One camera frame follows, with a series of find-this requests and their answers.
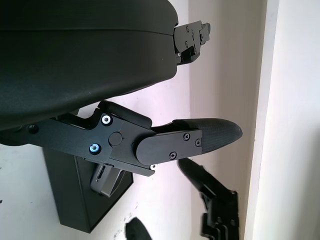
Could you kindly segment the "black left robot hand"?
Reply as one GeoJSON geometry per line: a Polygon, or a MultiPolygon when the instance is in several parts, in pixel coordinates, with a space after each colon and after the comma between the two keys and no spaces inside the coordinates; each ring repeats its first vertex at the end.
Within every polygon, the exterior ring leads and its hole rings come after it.
{"type": "Polygon", "coordinates": [[[167,0],[3,0],[0,142],[31,144],[151,176],[153,165],[206,154],[242,137],[219,118],[156,126],[110,98],[173,78],[210,39],[180,25],[167,0]]]}

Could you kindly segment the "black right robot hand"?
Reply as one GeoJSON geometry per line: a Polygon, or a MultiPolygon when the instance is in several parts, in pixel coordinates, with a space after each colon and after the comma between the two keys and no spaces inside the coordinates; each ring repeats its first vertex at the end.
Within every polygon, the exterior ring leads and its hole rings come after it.
{"type": "Polygon", "coordinates": [[[209,240],[238,240],[238,193],[227,189],[213,175],[189,158],[177,161],[184,176],[197,189],[204,203],[200,235],[209,240]]]}

